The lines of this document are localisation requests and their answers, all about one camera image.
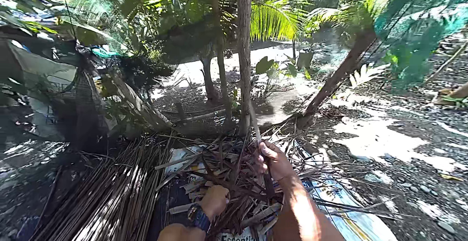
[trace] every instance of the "dry stick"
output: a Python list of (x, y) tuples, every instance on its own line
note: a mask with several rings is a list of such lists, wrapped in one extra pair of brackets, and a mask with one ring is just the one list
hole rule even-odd
[(198, 172), (192, 172), (192, 173), (204, 178), (207, 181), (212, 181), (212, 182), (217, 183), (217, 184), (219, 184), (219, 185), (221, 185), (223, 187), (226, 187), (231, 191), (237, 191), (237, 192), (239, 192), (241, 194), (245, 194), (245, 195), (251, 196), (253, 198), (259, 199), (259, 200), (266, 200), (267, 199), (265, 195), (261, 195), (259, 193), (256, 193), (256, 192), (241, 188), (241, 187), (237, 186), (236, 184), (225, 182), (225, 181), (223, 181), (223, 180), (221, 180), (221, 179), (219, 179), (217, 177), (210, 176), (209, 174), (202, 174), (202, 173), (198, 173)]
[(214, 117), (214, 116), (217, 116), (217, 115), (221, 115), (221, 114), (223, 114), (225, 111), (226, 111), (225, 109), (222, 109), (222, 110), (218, 110), (218, 111), (215, 111), (215, 112), (211, 112), (211, 113), (208, 113), (208, 114), (205, 114), (205, 115), (200, 115), (200, 116), (196, 116), (196, 117), (186, 118), (186, 119), (183, 119), (183, 120), (180, 120), (180, 121), (187, 122), (187, 121), (195, 121), (195, 120), (200, 120), (200, 119), (211, 118), (211, 117)]
[(187, 156), (187, 157), (183, 157), (183, 158), (180, 158), (178, 160), (175, 160), (175, 161), (171, 161), (171, 162), (168, 162), (168, 163), (165, 163), (165, 164), (161, 164), (159, 166), (156, 166), (154, 167), (155, 170), (159, 170), (159, 169), (162, 169), (162, 168), (166, 168), (166, 167), (169, 167), (169, 166), (172, 166), (174, 164), (177, 164), (177, 163), (181, 163), (181, 162), (184, 162), (186, 160), (190, 160), (192, 158), (195, 158), (195, 157), (198, 157), (200, 156), (201, 153), (199, 154), (193, 154), (193, 155), (190, 155), (190, 156)]
[[(217, 109), (217, 108), (220, 108), (220, 107), (223, 107), (223, 106), (215, 106), (215, 107), (204, 109), (204, 110), (185, 112), (185, 114), (194, 114), (194, 113), (200, 113), (200, 112), (205, 112), (205, 111), (211, 111), (213, 109)], [(178, 113), (177, 111), (167, 111), (167, 110), (160, 110), (160, 109), (159, 109), (159, 111), (160, 112), (165, 112), (165, 113), (174, 113), (174, 114)]]
[(455, 54), (453, 54), (453, 56), (448, 59), (443, 65), (441, 65), (439, 67), (439, 69), (437, 69), (437, 71), (435, 73), (433, 73), (428, 79), (426, 79), (426, 81), (424, 81), (423, 85), (426, 85), (427, 83), (431, 82), (432, 80), (434, 80), (434, 78), (436, 78), (436, 76), (438, 76), (440, 74), (440, 72), (445, 68), (447, 67), (450, 63), (453, 62), (453, 60), (455, 60), (457, 57), (459, 57), (459, 55), (461, 53), (463, 53), (463, 51), (465, 51), (466, 47), (468, 46), (468, 43), (465, 43), (463, 46), (461, 46), (456, 52)]
[(43, 219), (45, 212), (47, 211), (47, 209), (50, 206), (50, 201), (52, 200), (52, 197), (55, 194), (55, 189), (57, 188), (57, 182), (59, 181), (61, 173), (62, 173), (62, 166), (58, 167), (57, 174), (55, 175), (54, 182), (52, 183), (52, 187), (51, 187), (50, 192), (49, 192), (49, 196), (47, 197), (47, 201), (45, 201), (44, 208), (42, 209), (41, 216), (39, 217), (39, 220), (38, 220), (38, 223), (36, 224), (34, 232), (39, 230), (38, 228), (41, 225), (41, 220)]

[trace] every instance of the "bundle of sticks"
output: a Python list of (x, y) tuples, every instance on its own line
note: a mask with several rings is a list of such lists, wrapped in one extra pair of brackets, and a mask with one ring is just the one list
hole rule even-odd
[(102, 160), (31, 240), (144, 241), (169, 150), (150, 138)]
[[(277, 221), (277, 215), (282, 208), (283, 193), (281, 187), (273, 182), (274, 194), (269, 195), (265, 187), (267, 182), (255, 173), (251, 155), (256, 150), (256, 140), (226, 137), (217, 141), (199, 144), (198, 150), (189, 149), (185, 160), (190, 159), (185, 167), (180, 168), (176, 174), (190, 174), (193, 182), (183, 185), (185, 193), (192, 203), (169, 207), (170, 214), (186, 212), (194, 203), (200, 202), (207, 189), (212, 185), (221, 185), (230, 190), (231, 200), (225, 211), (216, 218), (208, 232), (208, 238), (214, 240), (220, 232), (241, 234), (246, 227), (251, 227), (250, 232), (255, 239), (259, 234), (266, 234)], [(338, 162), (323, 161), (317, 165), (310, 159), (310, 155), (304, 156), (297, 150), (299, 144), (294, 136), (284, 136), (274, 143), (283, 148), (287, 157), (295, 167), (302, 180), (318, 182), (312, 188), (334, 190), (335, 183), (328, 180), (330, 175), (334, 178), (343, 178), (333, 167)], [(167, 163), (162, 167), (173, 165)], [(362, 208), (341, 203), (329, 202), (320, 198), (314, 198), (317, 205), (327, 215), (340, 216), (345, 212), (365, 212), (381, 215), (386, 218), (395, 218), (386, 211), (372, 210), (372, 207)]]
[[(276, 223), (283, 194), (275, 182), (271, 182), (274, 192), (268, 193), (264, 180), (255, 173), (252, 155), (258, 141), (251, 137), (219, 136), (203, 142), (159, 134), (134, 141), (117, 158), (105, 158), (94, 167), (74, 194), (61, 201), (50, 220), (36, 230), (31, 240), (145, 241), (161, 189), (168, 187), (167, 183), (173, 178), (187, 175), (193, 181), (183, 187), (192, 203), (168, 207), (167, 213), (161, 214), (162, 218), (186, 212), (193, 203), (201, 201), (210, 186), (222, 185), (230, 190), (230, 202), (212, 224), (208, 238), (214, 239), (220, 232), (240, 234), (250, 227), (258, 239), (258, 234), (265, 234)], [(184, 146), (185, 156), (170, 161), (170, 147), (174, 142)], [(318, 165), (310, 155), (297, 150), (295, 135), (271, 142), (283, 148), (300, 178), (319, 182), (312, 188), (334, 190), (336, 183), (330, 183), (328, 176), (343, 178), (333, 167), (336, 163), (324, 161)], [(166, 168), (175, 164), (182, 165), (166, 173)], [(328, 215), (356, 211), (395, 218), (395, 213), (373, 209), (381, 203), (362, 208), (319, 198), (314, 200)]]

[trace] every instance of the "stone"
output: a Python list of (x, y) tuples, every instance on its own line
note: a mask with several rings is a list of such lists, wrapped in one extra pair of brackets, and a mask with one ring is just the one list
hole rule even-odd
[(10, 232), (8, 232), (7, 236), (9, 237), (16, 237), (16, 234), (18, 233), (18, 229), (13, 229)]
[(371, 162), (371, 159), (367, 156), (354, 155), (354, 158), (360, 162)]
[(414, 202), (406, 202), (409, 206), (412, 206), (414, 208), (419, 208), (418, 205)]
[(371, 183), (383, 183), (383, 180), (381, 178), (378, 178), (373, 174), (366, 174), (366, 176), (364, 176), (364, 179)]
[(11, 214), (15, 210), (16, 206), (11, 207), (10, 209), (6, 210), (3, 214)]
[(338, 157), (332, 150), (327, 150), (327, 154), (331, 157), (335, 157), (335, 158)]
[(15, 180), (5, 182), (0, 186), (0, 191), (6, 189), (8, 187), (15, 186), (16, 184), (18, 184), (18, 181), (15, 181)]
[(443, 222), (443, 221), (439, 221), (437, 223), (438, 226), (440, 226), (441, 228), (443, 228), (445, 231), (451, 233), (451, 234), (455, 234), (455, 229), (453, 229), (452, 226), (450, 226), (448, 223), (446, 222)]
[(430, 193), (430, 189), (427, 188), (425, 185), (420, 185), (419, 189), (423, 190), (423, 192), (425, 192), (425, 193)]
[(456, 199), (455, 202), (457, 202), (458, 204), (464, 204), (464, 205), (467, 204), (467, 202), (465, 202), (465, 201), (463, 201), (461, 199)]
[(382, 159), (393, 159), (393, 156), (388, 154), (388, 153), (385, 153), (383, 156), (381, 156)]

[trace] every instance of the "twig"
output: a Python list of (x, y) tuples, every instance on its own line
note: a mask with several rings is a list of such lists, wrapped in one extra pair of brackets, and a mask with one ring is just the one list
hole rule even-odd
[(441, 65), (435, 73), (433, 73), (430, 77), (428, 77), (428, 79), (426, 79), (426, 81), (424, 81), (423, 85), (426, 85), (427, 83), (433, 81), (434, 78), (436, 78), (436, 76), (438, 76), (445, 67), (447, 67), (450, 63), (452, 63), (453, 60), (455, 60), (461, 53), (463, 53), (463, 51), (465, 51), (467, 46), (468, 46), (468, 43), (465, 43), (463, 46), (461, 46), (455, 52), (455, 54), (453, 54), (453, 56), (450, 59), (448, 59), (445, 63), (443, 63), (443, 65)]
[(211, 113), (208, 113), (208, 114), (205, 114), (205, 115), (186, 118), (186, 119), (183, 119), (183, 120), (180, 120), (180, 121), (187, 122), (187, 121), (195, 121), (195, 120), (200, 120), (200, 119), (211, 118), (211, 117), (214, 117), (214, 116), (222, 115), (222, 114), (224, 114), (225, 111), (226, 111), (225, 109), (221, 109), (221, 110), (211, 112)]
[(181, 162), (184, 162), (186, 160), (190, 160), (190, 159), (195, 158), (195, 157), (200, 156), (200, 155), (201, 155), (201, 153), (193, 154), (193, 155), (190, 155), (190, 156), (187, 156), (187, 157), (183, 157), (181, 159), (178, 159), (178, 160), (175, 160), (175, 161), (171, 161), (171, 162), (156, 166), (156, 167), (154, 167), (154, 169), (159, 170), (159, 169), (162, 169), (162, 168), (166, 168), (166, 167), (172, 166), (174, 164), (181, 163)]
[(47, 201), (45, 202), (44, 208), (42, 209), (41, 216), (39, 217), (38, 224), (36, 225), (34, 232), (38, 231), (39, 227), (42, 225), (41, 220), (44, 218), (45, 213), (47, 212), (47, 209), (50, 207), (50, 201), (52, 200), (52, 197), (55, 194), (55, 190), (57, 188), (57, 182), (59, 181), (61, 173), (62, 173), (62, 166), (58, 167), (57, 174), (55, 174), (55, 179), (54, 179), (54, 182), (52, 183), (52, 187), (50, 188), (49, 196), (47, 197)]

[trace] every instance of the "tree trunk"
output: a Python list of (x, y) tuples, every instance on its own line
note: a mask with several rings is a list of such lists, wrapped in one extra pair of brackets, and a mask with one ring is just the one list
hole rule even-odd
[(343, 60), (333, 75), (327, 79), (319, 93), (313, 98), (312, 102), (307, 107), (304, 116), (301, 119), (298, 119), (297, 128), (299, 130), (309, 126), (309, 121), (318, 111), (322, 102), (336, 92), (341, 83), (348, 78), (349, 74), (351, 74), (354, 70), (359, 69), (359, 57), (361, 56), (362, 52), (364, 52), (369, 47), (375, 38), (376, 35), (373, 29), (364, 31), (356, 38), (356, 42), (354, 43), (351, 51), (348, 53), (348, 56)]
[(242, 98), (239, 135), (245, 136), (250, 126), (250, 15), (252, 12), (252, 0), (237, 0), (237, 10), (237, 20), (239, 22), (237, 49), (239, 52), (239, 68), (241, 71)]
[(200, 61), (203, 64), (203, 78), (205, 79), (205, 90), (208, 101), (216, 104), (219, 102), (218, 92), (214, 89), (213, 80), (211, 79), (211, 59), (213, 53), (210, 52), (207, 57), (199, 56)]
[(224, 68), (224, 33), (221, 28), (221, 12), (219, 11), (219, 1), (211, 0), (213, 7), (213, 19), (216, 27), (216, 53), (218, 56), (219, 80), (221, 81), (221, 94), (226, 110), (225, 126), (231, 123), (231, 101), (227, 93), (226, 70)]
[(296, 60), (296, 41), (294, 38), (292, 39), (292, 58), (294, 61)]

